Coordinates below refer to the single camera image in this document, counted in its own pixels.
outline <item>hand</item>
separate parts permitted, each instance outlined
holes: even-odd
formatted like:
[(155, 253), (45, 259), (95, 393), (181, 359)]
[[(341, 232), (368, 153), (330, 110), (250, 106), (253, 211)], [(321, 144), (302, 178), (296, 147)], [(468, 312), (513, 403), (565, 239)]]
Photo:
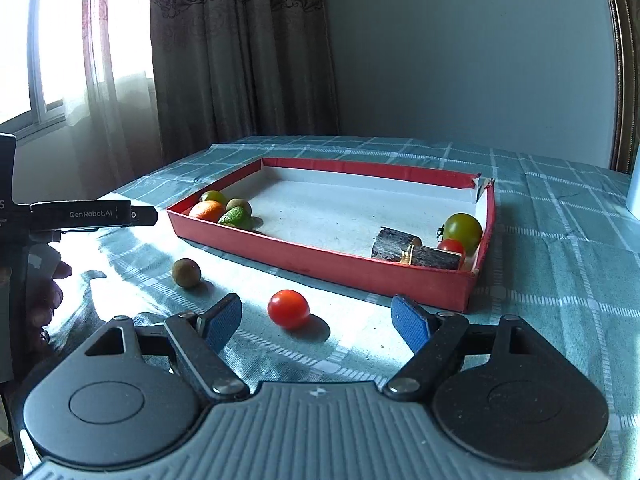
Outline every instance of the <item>hand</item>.
[(47, 347), (49, 334), (42, 327), (51, 323), (53, 311), (62, 303), (62, 289), (53, 280), (68, 278), (71, 272), (69, 265), (60, 262), (53, 273), (53, 279), (42, 287), (34, 297), (33, 303), (27, 305), (27, 330), (30, 348), (33, 351), (43, 351)]

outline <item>green checkered tablecloth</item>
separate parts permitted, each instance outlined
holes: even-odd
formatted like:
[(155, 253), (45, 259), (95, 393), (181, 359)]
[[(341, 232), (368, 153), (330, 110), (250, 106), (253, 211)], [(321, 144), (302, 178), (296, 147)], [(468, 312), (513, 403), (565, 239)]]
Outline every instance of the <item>green checkered tablecloth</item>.
[[(159, 210), (262, 156), (383, 162), (482, 173), (496, 181), (497, 224), (468, 317), (497, 323), (519, 314), (604, 393), (610, 409), (596, 463), (612, 478), (640, 477), (640, 222), (625, 208), (629, 177), (585, 164), (415, 139), (251, 137), (144, 176), (110, 196)], [(165, 214), (153, 228), (66, 235), (59, 245), (74, 276), (50, 326), (73, 348), (104, 320), (128, 314), (160, 322), (203, 311), (233, 291), (242, 325), (222, 357), (251, 387), (260, 380), (374, 380), (383, 384), (411, 356), (394, 332), (390, 298), (321, 282), (177, 238)], [(206, 286), (178, 291), (169, 269), (200, 263)], [(268, 321), (276, 290), (296, 288), (328, 325), (326, 341), (293, 339)]]

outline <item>blue-gray wall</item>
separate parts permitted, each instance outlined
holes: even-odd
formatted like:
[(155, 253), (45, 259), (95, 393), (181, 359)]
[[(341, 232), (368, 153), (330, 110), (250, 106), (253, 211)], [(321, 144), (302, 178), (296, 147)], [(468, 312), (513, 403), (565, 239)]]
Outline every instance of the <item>blue-gray wall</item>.
[(608, 166), (607, 0), (326, 0), (343, 134)]

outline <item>green fruit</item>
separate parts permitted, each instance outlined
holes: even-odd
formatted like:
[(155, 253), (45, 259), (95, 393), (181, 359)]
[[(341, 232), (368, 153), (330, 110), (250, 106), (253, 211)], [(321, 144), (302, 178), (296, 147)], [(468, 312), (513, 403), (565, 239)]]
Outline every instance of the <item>green fruit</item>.
[(244, 198), (232, 198), (226, 204), (226, 210), (231, 211), (235, 207), (242, 207), (251, 215), (251, 204), (249, 204)]
[(456, 213), (447, 218), (442, 228), (443, 239), (459, 241), (468, 255), (476, 252), (482, 238), (482, 226), (475, 217), (467, 213)]
[(237, 229), (251, 229), (254, 225), (251, 220), (251, 215), (244, 209), (243, 207), (235, 207), (225, 214), (222, 215), (222, 218), (218, 220), (218, 223), (221, 225), (226, 225), (228, 227), (235, 227)]
[(213, 200), (214, 202), (220, 202), (222, 205), (226, 205), (226, 197), (219, 191), (205, 191), (200, 197), (200, 201)]
[(191, 288), (200, 283), (200, 266), (188, 258), (177, 260), (171, 267), (171, 277), (182, 288)]

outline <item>black circular cover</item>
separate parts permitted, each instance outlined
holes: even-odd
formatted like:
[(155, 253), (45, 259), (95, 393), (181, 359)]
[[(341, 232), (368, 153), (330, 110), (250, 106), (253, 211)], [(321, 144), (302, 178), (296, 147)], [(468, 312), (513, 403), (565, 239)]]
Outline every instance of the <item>black circular cover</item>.
[(108, 467), (162, 452), (198, 411), (177, 375), (124, 354), (92, 356), (65, 360), (38, 384), (24, 404), (24, 424), (42, 454)]
[(525, 470), (588, 459), (608, 421), (604, 398), (577, 370), (558, 373), (521, 355), (451, 376), (436, 391), (433, 412), (460, 446)]

